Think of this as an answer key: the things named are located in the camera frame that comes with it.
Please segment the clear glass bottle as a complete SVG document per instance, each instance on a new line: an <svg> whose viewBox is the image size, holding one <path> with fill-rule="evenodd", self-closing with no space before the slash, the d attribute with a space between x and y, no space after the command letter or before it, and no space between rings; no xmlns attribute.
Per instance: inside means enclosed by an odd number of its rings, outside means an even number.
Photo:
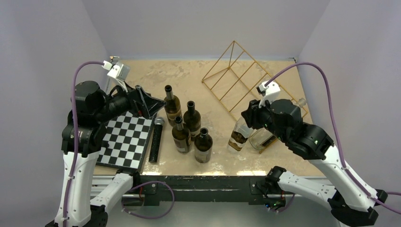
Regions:
<svg viewBox="0 0 401 227"><path fill-rule="evenodd" d="M298 106L301 109L301 116L304 118L308 114L308 110L305 108L307 101L305 98L300 98L295 100L294 98L291 99L291 102ZM251 137L249 138L249 142L251 146L259 151L261 154L267 147L273 144L277 138L269 131L265 129L258 129L254 132Z"/></svg>

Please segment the dark wine bottle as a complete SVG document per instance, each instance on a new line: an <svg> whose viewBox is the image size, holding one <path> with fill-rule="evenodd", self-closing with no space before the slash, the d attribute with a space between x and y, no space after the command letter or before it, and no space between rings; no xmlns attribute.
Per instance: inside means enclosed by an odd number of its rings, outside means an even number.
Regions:
<svg viewBox="0 0 401 227"><path fill-rule="evenodd" d="M179 153L189 153L191 150L191 133L183 124L180 116L175 117L175 126L172 129L172 136L175 147Z"/></svg>
<svg viewBox="0 0 401 227"><path fill-rule="evenodd" d="M195 109L195 102L187 102L187 111L183 115L183 120L186 127L189 129L192 141L200 133L201 129L201 114Z"/></svg>
<svg viewBox="0 0 401 227"><path fill-rule="evenodd" d="M173 94L173 90L171 85L165 86L166 97L164 101L166 102L165 105L165 112L168 119L169 124L174 127L176 125L175 119L177 116L182 117L182 110L181 110L181 103L179 98Z"/></svg>
<svg viewBox="0 0 401 227"><path fill-rule="evenodd" d="M210 161L213 147L213 139L207 128L201 128L199 135L194 140L194 156L199 163L207 163Z"/></svg>

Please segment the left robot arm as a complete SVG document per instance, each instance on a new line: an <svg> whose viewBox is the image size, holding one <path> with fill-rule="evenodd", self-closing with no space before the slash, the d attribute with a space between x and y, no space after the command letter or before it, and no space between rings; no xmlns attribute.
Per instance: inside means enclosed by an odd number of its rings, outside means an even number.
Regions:
<svg viewBox="0 0 401 227"><path fill-rule="evenodd" d="M64 177L58 212L51 227L104 227L110 210L124 193L140 190L134 171L119 170L111 183L91 198L94 169L106 135L106 124L125 113L153 118L166 105L141 86L108 95L97 82L84 81L72 87L72 110L62 131Z"/></svg>

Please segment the clear liquor bottle black cap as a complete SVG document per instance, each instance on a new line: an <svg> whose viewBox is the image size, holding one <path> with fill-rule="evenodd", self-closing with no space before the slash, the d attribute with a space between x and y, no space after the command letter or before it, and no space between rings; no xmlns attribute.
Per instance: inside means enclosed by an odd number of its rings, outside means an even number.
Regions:
<svg viewBox="0 0 401 227"><path fill-rule="evenodd" d="M239 152L243 149L254 129L249 128L245 119L240 117L232 130L227 149L231 152Z"/></svg>

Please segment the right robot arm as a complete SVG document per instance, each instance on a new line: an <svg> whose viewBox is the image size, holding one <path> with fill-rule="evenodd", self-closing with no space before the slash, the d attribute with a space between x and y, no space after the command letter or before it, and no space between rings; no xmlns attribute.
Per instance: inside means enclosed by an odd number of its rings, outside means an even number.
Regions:
<svg viewBox="0 0 401 227"><path fill-rule="evenodd" d="M318 184L275 166L265 178L270 192L293 192L313 200L350 227L375 224L379 216L375 206L385 203L387 193L369 186L342 162L333 139L321 127L304 122L299 106L287 99L266 101L263 105L252 100L241 116L248 127L271 132L330 181L330 185Z"/></svg>

